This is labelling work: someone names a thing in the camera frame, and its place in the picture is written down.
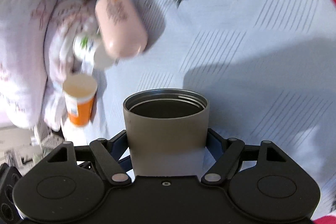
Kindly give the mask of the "taupe grey metal cup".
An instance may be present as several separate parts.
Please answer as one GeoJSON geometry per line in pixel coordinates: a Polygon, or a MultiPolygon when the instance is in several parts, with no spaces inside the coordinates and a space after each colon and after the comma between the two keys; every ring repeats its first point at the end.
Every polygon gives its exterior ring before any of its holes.
{"type": "Polygon", "coordinates": [[[200,176],[210,103],[183,89],[152,89],[123,102],[136,176],[200,176]]]}

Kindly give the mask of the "orange white paper cup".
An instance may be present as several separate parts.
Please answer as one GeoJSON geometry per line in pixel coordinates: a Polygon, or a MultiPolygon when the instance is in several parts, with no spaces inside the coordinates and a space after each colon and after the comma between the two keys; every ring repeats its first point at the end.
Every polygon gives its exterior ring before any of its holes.
{"type": "Polygon", "coordinates": [[[97,92],[97,81],[89,75],[69,75],[63,83],[63,94],[70,122],[77,127],[90,122],[93,101],[97,92]]]}

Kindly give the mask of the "white green-print paper cup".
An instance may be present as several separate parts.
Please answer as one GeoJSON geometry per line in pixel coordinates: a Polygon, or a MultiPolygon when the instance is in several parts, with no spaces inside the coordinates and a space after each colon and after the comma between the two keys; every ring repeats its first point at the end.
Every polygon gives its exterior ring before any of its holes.
{"type": "Polygon", "coordinates": [[[100,70],[107,69],[114,64],[114,60],[105,50],[100,35],[81,33],[73,41],[73,54],[79,61],[100,70]]]}

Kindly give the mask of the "pink tumbler cup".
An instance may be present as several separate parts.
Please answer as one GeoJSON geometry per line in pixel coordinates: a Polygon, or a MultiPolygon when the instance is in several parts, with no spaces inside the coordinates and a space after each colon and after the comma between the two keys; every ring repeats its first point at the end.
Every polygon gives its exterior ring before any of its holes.
{"type": "Polygon", "coordinates": [[[109,56],[127,59],[147,46],[147,32],[132,0],[97,0],[96,18],[109,56]]]}

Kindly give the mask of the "light blue patterned cloth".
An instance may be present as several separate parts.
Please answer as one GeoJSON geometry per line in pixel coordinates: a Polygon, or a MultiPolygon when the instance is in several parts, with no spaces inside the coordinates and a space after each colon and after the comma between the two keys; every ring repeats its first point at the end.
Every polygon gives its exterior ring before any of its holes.
{"type": "Polygon", "coordinates": [[[316,218],[335,211],[334,1],[133,2],[149,42],[106,71],[104,136],[125,127],[129,95],[192,90],[209,100],[217,133],[248,144],[271,140],[316,180],[316,218]]]}

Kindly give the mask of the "pink heart lower pillow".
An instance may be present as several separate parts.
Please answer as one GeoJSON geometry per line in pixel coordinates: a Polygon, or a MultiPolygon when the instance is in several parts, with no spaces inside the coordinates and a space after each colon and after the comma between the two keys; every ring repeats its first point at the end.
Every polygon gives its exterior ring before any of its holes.
{"type": "Polygon", "coordinates": [[[62,84],[74,65],[77,34],[94,32],[95,0],[1,0],[1,109],[30,129],[58,130],[66,107],[62,84]]]}

